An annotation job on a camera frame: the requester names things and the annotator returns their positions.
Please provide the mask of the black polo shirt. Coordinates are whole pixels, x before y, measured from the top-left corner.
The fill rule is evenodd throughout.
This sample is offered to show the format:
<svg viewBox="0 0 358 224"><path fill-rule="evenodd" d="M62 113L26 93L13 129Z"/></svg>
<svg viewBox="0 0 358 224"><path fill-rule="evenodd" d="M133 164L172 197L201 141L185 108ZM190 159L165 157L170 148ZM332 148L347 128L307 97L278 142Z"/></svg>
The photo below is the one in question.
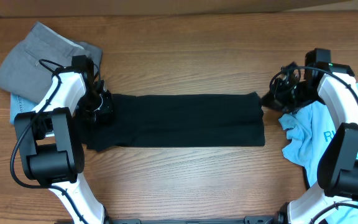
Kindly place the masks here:
<svg viewBox="0 0 358 224"><path fill-rule="evenodd" d="M264 146L260 98L248 95L112 96L112 118L76 118L81 142L103 151L123 147Z"/></svg>

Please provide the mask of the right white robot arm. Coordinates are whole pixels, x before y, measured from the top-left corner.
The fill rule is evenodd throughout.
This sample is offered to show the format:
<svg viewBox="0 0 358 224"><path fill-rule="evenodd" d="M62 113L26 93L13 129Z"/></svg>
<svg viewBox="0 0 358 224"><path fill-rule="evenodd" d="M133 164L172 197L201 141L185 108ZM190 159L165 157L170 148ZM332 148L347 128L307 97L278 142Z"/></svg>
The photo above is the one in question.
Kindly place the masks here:
<svg viewBox="0 0 358 224"><path fill-rule="evenodd" d="M358 82L347 65L291 63L270 81L262 104L283 116L283 155L306 170L309 189L276 223L358 223Z"/></svg>

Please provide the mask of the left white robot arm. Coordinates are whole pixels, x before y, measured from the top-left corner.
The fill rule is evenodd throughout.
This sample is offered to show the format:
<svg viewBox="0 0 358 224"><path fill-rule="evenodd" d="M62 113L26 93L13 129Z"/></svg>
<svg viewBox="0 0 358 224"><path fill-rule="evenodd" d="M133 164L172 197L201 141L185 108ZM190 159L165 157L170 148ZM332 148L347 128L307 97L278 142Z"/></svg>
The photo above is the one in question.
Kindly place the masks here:
<svg viewBox="0 0 358 224"><path fill-rule="evenodd" d="M54 193L74 223L111 223L83 173L83 145L95 128L112 120L111 94L93 62L57 65L51 73L43 100L15 117L11 176L22 187Z"/></svg>

